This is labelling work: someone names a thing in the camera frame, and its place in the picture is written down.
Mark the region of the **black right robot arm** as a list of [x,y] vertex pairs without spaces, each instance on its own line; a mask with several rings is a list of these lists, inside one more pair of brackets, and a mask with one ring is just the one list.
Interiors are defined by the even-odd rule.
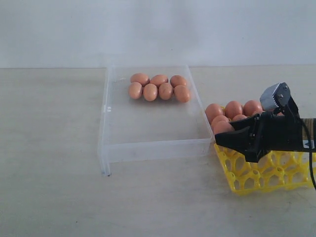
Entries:
[[258,163],[271,151],[316,151],[314,118],[263,112],[231,125],[234,131],[215,135],[216,144],[239,152],[246,162]]

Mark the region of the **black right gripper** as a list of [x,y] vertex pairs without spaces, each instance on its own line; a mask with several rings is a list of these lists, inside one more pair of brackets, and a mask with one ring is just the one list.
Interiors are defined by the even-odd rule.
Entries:
[[236,131],[216,134],[216,144],[241,153],[247,162],[258,162],[270,151],[308,151],[308,120],[292,113],[255,114],[229,123]]

